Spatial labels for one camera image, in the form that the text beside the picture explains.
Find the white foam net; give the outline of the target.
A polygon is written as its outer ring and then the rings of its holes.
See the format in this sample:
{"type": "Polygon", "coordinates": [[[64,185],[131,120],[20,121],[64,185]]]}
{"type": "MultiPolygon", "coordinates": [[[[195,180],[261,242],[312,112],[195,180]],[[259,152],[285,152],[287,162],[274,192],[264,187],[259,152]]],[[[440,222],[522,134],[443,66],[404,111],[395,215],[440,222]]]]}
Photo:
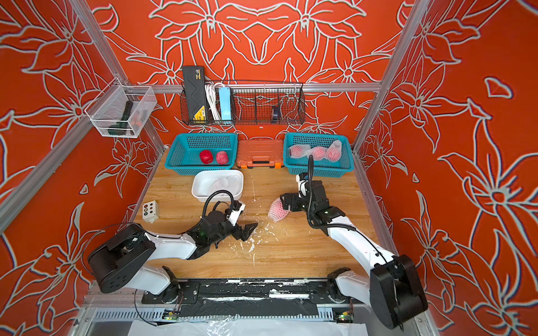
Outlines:
{"type": "Polygon", "coordinates": [[[238,194],[242,190],[242,178],[238,175],[231,175],[226,178],[227,189],[232,194],[238,194]]]}
{"type": "Polygon", "coordinates": [[[211,195],[219,190],[229,191],[229,181],[227,177],[221,177],[215,180],[208,190],[208,195],[211,195]]]}

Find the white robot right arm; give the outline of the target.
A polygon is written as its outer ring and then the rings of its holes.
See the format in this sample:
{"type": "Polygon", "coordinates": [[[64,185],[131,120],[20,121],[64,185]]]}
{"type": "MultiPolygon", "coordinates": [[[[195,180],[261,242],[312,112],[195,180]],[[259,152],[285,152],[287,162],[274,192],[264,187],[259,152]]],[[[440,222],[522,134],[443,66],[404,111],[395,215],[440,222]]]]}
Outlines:
{"type": "Polygon", "coordinates": [[[389,329],[426,312],[428,302],[413,261],[405,254],[395,255],[360,231],[345,213],[332,206],[323,183],[306,173],[296,178],[297,193],[280,196],[286,211],[302,211],[313,229],[338,242],[368,272],[365,284],[352,270],[343,267],[329,275],[332,293],[369,305],[378,320],[389,329]]]}

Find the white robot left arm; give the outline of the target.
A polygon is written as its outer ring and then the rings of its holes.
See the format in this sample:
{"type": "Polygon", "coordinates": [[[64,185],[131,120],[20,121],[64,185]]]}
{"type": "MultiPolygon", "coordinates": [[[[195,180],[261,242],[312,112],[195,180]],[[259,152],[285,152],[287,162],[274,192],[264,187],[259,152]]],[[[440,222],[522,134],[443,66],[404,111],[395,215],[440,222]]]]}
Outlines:
{"type": "Polygon", "coordinates": [[[214,210],[180,235],[158,235],[133,223],[88,256],[88,264],[102,293],[132,288],[160,295],[173,288],[169,267],[152,267],[152,260],[195,260],[227,237],[247,241],[257,223],[237,223],[242,210],[214,210]]]}

